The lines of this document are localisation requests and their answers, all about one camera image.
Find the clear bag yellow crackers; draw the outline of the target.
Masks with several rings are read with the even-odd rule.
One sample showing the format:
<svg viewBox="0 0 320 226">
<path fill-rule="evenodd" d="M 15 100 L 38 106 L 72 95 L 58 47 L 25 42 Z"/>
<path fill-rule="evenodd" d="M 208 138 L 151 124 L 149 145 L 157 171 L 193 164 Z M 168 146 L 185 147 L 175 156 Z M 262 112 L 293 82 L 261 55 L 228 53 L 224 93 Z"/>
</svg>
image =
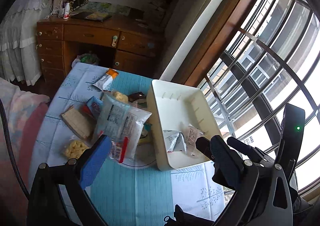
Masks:
<svg viewBox="0 0 320 226">
<path fill-rule="evenodd" d="M 70 140 L 69 143 L 63 148 L 62 154 L 68 158 L 79 159 L 89 146 L 81 140 Z"/>
</svg>

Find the brown paper snack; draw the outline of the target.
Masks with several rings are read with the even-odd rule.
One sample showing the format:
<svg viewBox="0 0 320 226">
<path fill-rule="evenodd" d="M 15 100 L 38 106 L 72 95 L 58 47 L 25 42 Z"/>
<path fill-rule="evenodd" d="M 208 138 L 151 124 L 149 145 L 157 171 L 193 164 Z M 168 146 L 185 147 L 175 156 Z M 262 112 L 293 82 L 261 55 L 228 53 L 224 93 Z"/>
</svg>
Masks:
<svg viewBox="0 0 320 226">
<path fill-rule="evenodd" d="M 73 105 L 61 114 L 62 120 L 78 138 L 90 141 L 95 129 L 95 120 L 83 114 Z"/>
</svg>

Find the clear bag red label pastry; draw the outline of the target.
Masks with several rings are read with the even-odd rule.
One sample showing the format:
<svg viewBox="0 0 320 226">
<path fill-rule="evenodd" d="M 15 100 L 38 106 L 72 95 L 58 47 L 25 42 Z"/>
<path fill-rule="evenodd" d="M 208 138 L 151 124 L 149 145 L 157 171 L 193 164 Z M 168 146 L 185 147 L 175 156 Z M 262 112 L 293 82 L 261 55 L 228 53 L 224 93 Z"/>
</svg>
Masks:
<svg viewBox="0 0 320 226">
<path fill-rule="evenodd" d="M 196 140 L 199 137 L 204 136 L 204 132 L 194 127 L 192 124 L 189 124 L 188 126 L 183 127 L 183 136 L 184 142 L 187 146 L 186 154 L 191 157 L 197 157 L 200 154 L 200 152 L 196 148 Z"/>
</svg>

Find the large light blue snack bag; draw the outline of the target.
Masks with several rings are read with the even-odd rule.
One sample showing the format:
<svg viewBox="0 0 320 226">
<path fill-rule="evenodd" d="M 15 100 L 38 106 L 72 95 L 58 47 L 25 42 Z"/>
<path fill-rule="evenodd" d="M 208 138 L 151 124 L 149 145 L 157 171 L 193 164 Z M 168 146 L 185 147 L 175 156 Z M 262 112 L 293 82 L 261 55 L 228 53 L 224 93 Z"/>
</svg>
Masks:
<svg viewBox="0 0 320 226">
<path fill-rule="evenodd" d="M 92 143 L 105 135 L 111 140 L 111 159 L 118 163 L 125 158 L 133 159 L 144 124 L 150 116 L 151 112 L 123 103 L 110 93 L 105 93 Z"/>
</svg>

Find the white grey snack packet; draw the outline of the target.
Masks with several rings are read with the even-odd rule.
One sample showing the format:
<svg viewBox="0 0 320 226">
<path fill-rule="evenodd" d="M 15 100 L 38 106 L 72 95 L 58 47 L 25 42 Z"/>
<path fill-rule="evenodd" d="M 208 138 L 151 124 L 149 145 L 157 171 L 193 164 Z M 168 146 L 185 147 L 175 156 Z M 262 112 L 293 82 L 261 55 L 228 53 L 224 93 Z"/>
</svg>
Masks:
<svg viewBox="0 0 320 226">
<path fill-rule="evenodd" d="M 165 148 L 167 153 L 187 153 L 187 146 L 182 132 L 176 130 L 163 130 Z"/>
</svg>

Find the red blue biscuit packet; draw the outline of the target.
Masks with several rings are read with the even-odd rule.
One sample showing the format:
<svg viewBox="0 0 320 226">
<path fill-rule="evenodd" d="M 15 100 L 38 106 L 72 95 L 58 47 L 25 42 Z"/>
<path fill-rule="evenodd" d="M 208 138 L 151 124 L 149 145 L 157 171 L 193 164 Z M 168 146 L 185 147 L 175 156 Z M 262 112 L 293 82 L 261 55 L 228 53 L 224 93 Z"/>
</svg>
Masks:
<svg viewBox="0 0 320 226">
<path fill-rule="evenodd" d="M 81 111 L 91 116 L 94 119 L 98 119 L 100 112 L 103 108 L 103 101 L 95 96 L 92 96 L 86 104 L 81 107 Z"/>
</svg>

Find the clear bag puffed rice cake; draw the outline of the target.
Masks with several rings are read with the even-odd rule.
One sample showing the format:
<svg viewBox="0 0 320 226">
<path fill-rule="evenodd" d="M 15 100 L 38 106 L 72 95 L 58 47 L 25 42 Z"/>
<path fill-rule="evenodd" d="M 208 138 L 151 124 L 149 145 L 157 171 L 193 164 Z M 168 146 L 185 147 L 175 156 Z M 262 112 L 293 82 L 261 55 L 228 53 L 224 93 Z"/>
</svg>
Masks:
<svg viewBox="0 0 320 226">
<path fill-rule="evenodd" d="M 128 103 L 129 102 L 129 98 L 127 95 L 117 91 L 117 90 L 112 90 L 111 91 L 111 95 L 117 100 L 120 101 L 122 103 Z"/>
</svg>

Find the dark red snowflake packet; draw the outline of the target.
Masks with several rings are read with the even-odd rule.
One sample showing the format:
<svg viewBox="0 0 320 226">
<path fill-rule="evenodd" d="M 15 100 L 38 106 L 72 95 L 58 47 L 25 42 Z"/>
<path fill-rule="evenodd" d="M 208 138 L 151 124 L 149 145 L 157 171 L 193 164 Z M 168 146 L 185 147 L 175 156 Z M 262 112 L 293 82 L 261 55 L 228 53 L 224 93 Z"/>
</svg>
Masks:
<svg viewBox="0 0 320 226">
<path fill-rule="evenodd" d="M 135 106 L 146 106 L 146 95 L 142 92 L 132 93 L 128 95 L 128 99 Z"/>
</svg>

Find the orange white snack bar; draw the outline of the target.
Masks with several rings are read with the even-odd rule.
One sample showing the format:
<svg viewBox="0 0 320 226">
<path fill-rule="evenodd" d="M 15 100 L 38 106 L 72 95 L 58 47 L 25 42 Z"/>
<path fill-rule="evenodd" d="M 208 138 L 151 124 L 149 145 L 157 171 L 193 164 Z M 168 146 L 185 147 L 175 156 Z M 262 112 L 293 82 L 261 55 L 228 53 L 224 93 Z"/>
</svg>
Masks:
<svg viewBox="0 0 320 226">
<path fill-rule="evenodd" d="M 98 88 L 101 91 L 108 91 L 110 89 L 110 86 L 112 82 L 116 79 L 116 77 L 119 75 L 118 71 L 115 71 L 113 69 L 108 69 L 106 73 L 98 79 L 93 86 Z"/>
</svg>

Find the pastel floral blanket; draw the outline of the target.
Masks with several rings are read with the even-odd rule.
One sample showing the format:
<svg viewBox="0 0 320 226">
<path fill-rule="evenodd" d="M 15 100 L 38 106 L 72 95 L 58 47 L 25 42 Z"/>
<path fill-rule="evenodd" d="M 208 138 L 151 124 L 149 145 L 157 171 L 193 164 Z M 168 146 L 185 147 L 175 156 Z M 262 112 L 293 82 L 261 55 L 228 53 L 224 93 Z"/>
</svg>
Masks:
<svg viewBox="0 0 320 226">
<path fill-rule="evenodd" d="M 1 100 L 8 120 L 11 146 L 21 177 L 28 185 L 33 147 L 48 110 L 46 95 L 22 91 L 1 79 Z M 1 129 L 1 225 L 25 225 L 28 201 L 13 171 Z"/>
</svg>

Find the white plastic bag bin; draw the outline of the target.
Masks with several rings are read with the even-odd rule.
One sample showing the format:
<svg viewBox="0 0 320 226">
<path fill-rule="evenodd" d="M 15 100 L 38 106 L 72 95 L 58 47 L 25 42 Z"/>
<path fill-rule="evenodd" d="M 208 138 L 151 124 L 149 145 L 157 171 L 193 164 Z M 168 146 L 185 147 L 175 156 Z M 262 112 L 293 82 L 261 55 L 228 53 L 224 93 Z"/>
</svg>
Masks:
<svg viewBox="0 0 320 226">
<path fill-rule="evenodd" d="M 99 59 L 95 54 L 83 54 L 78 55 L 76 59 L 72 62 L 71 67 L 74 68 L 74 66 L 77 63 L 85 63 L 85 64 L 91 64 L 91 65 L 98 65 Z"/>
</svg>

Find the metal window grille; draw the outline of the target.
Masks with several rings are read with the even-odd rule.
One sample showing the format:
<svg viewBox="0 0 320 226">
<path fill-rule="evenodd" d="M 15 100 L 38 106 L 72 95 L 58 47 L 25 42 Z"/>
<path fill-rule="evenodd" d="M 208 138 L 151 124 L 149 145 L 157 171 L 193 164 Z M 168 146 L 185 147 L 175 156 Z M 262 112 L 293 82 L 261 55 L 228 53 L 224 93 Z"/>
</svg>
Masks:
<svg viewBox="0 0 320 226">
<path fill-rule="evenodd" d="M 199 89 L 223 138 L 272 157 L 285 105 L 303 109 L 297 188 L 319 183 L 319 19 L 306 0 L 256 0 Z"/>
</svg>

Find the wooden desk with drawers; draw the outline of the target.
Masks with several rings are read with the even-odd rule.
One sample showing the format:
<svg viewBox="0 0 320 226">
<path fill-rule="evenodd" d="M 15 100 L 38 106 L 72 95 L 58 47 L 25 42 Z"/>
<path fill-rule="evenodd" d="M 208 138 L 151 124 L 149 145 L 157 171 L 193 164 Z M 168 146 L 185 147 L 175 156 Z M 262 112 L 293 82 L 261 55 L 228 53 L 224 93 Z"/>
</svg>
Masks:
<svg viewBox="0 0 320 226">
<path fill-rule="evenodd" d="M 97 55 L 100 66 L 152 77 L 165 44 L 163 34 L 125 16 L 102 22 L 49 17 L 37 22 L 36 32 L 40 65 L 48 83 L 61 83 L 72 62 L 84 53 Z"/>
</svg>

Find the book on desk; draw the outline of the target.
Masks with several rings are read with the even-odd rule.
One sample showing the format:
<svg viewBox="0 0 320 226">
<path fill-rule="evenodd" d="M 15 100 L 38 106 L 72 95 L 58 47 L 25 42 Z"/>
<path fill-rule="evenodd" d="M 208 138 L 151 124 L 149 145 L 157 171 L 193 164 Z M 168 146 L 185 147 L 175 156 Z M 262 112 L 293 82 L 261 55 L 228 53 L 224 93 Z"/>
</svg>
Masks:
<svg viewBox="0 0 320 226">
<path fill-rule="evenodd" d="M 89 12 L 89 11 L 79 12 L 71 16 L 72 19 L 80 19 L 80 20 L 94 21 L 94 22 L 103 22 L 111 17 L 112 15 L 107 12 L 103 13 L 103 12 Z"/>
</svg>

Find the white red bottle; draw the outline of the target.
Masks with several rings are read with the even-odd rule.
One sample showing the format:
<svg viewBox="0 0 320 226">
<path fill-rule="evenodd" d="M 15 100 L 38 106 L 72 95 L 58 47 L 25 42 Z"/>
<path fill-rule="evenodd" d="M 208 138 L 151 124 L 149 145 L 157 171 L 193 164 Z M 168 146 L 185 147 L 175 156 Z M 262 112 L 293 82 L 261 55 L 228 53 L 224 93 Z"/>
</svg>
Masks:
<svg viewBox="0 0 320 226">
<path fill-rule="evenodd" d="M 70 14 L 70 4 L 66 3 L 64 13 L 63 13 L 63 19 L 69 19 Z"/>
</svg>

